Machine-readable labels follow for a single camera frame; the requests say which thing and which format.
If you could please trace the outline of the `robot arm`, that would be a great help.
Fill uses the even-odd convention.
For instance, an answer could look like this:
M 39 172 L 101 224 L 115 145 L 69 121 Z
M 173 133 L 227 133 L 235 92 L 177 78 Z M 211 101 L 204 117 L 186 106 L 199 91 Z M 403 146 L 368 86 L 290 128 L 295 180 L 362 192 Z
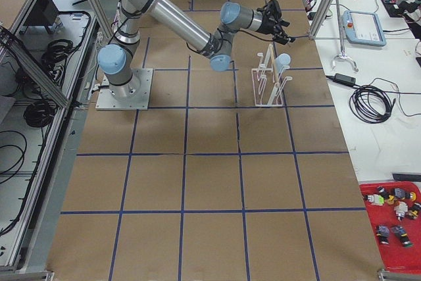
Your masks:
M 119 100 L 137 95 L 140 79 L 130 64 L 140 41 L 134 22 L 143 14 L 151 15 L 184 39 L 191 50 L 210 60 L 215 71 L 225 71 L 231 63 L 234 36 L 251 30 L 272 35 L 273 41 L 285 45 L 295 41 L 285 32 L 289 22 L 282 18 L 277 0 L 269 0 L 263 7 L 250 9 L 238 3 L 226 2 L 220 11 L 220 25 L 210 33 L 194 22 L 170 0 L 121 0 L 120 21 L 114 39 L 98 54 L 98 63 L 109 81 L 111 95 Z

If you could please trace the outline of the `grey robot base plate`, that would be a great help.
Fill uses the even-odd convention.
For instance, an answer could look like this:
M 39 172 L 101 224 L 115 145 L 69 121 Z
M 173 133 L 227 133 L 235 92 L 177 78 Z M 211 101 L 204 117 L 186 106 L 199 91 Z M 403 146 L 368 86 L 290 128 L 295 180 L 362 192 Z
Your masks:
M 152 81 L 152 68 L 132 69 L 131 81 L 123 86 L 110 84 L 104 75 L 102 85 L 108 87 L 100 89 L 95 108 L 98 111 L 146 111 L 149 106 Z

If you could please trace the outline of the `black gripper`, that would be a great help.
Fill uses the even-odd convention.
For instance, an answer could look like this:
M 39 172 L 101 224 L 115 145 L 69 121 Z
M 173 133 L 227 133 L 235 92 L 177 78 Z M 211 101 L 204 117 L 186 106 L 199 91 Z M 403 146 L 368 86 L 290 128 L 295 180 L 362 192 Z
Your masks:
M 273 41 L 282 45 L 293 43 L 295 37 L 287 35 L 283 27 L 288 27 L 290 22 L 282 18 L 282 10 L 277 0 L 269 0 L 263 7 L 256 11 L 261 14 L 262 22 L 257 29 L 260 34 L 272 34 Z

